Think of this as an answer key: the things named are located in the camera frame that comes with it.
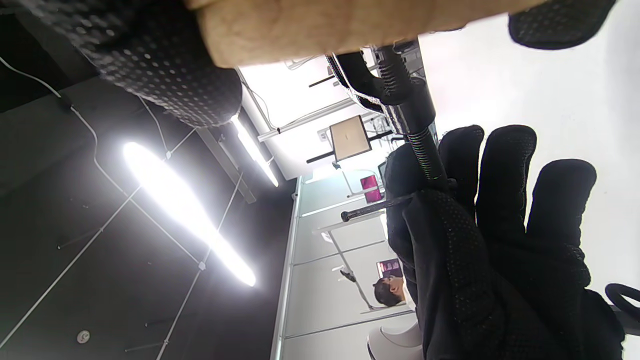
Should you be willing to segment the person's right hand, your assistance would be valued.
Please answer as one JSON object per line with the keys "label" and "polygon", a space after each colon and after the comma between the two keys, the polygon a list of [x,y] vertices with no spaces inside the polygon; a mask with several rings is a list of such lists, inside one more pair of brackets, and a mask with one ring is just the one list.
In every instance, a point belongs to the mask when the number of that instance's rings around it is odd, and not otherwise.
{"label": "person's right hand", "polygon": [[381,79],[349,57],[393,52],[422,34],[508,14],[515,43],[564,50],[589,41],[613,0],[21,0],[106,81],[194,128],[222,126],[242,105],[236,71],[318,55],[338,57],[347,83],[376,110],[415,93],[392,54]]}

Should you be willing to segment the person's left hand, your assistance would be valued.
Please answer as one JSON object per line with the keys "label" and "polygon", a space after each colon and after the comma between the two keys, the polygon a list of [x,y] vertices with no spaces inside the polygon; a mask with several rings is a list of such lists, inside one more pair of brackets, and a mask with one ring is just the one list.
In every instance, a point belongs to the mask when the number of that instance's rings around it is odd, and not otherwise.
{"label": "person's left hand", "polygon": [[626,333],[581,249],[597,171],[559,159],[538,173],[537,134],[450,130],[439,156],[454,189],[428,185],[409,144],[387,158],[388,241],[402,264],[425,360],[621,360]]}

